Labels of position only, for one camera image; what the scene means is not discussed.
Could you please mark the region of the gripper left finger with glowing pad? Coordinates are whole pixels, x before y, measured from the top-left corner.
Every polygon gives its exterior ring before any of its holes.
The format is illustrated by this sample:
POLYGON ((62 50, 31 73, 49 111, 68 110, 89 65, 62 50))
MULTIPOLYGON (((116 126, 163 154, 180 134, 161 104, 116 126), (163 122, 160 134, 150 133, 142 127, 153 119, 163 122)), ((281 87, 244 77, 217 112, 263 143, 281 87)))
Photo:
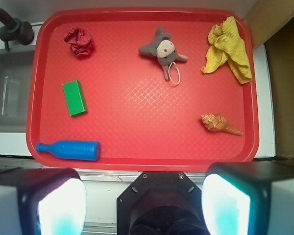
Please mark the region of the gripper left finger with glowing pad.
POLYGON ((86 208, 74 169, 0 169, 0 235, 80 235, 86 208))

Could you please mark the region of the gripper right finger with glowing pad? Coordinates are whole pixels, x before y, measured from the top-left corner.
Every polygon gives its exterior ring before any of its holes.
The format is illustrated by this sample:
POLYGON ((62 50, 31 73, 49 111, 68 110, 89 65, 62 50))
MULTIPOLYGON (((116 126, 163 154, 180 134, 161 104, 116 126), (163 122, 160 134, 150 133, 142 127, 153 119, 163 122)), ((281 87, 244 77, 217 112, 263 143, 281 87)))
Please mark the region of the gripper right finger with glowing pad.
POLYGON ((294 162, 214 163, 201 204, 212 235, 294 235, 294 162))

